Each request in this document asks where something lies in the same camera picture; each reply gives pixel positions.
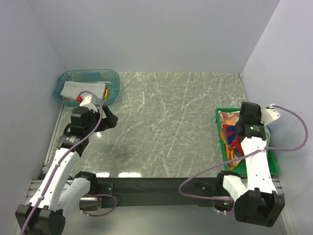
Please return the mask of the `orange and grey towel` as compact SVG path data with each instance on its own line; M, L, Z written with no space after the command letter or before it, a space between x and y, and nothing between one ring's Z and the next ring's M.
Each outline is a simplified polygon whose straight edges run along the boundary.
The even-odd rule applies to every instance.
M106 87L102 99L103 100L107 100L107 98L109 96L109 93L110 93L110 89L108 87ZM68 98L63 98L63 100L64 101L69 101L69 102L76 101L75 99L68 99Z

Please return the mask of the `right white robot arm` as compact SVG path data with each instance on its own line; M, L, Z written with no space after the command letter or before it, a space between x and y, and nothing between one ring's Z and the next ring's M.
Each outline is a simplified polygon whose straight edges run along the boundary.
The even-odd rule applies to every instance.
M272 227L285 206L285 198L277 193L272 182L261 117L258 104L243 102L235 125L246 158L247 184L242 183L238 174L221 171L215 189L219 195L230 194L237 221Z

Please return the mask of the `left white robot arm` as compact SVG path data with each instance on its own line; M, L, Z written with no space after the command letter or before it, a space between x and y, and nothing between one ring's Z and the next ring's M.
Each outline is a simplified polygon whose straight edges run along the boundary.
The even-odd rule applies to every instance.
M114 128L116 117L103 105L83 105L72 110L70 123L59 137L57 150L40 187L26 205L18 205L15 216L22 235L60 235L66 216L79 205L83 196L102 197L96 174L79 172L69 188L69 175L79 162L89 137L95 132Z

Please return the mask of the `red and blue cloth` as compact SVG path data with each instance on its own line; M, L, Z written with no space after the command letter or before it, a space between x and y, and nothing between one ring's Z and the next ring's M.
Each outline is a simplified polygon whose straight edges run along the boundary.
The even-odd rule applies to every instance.
M241 156L244 155L235 126L223 124L220 134L229 160L234 156L236 151L238 151Z

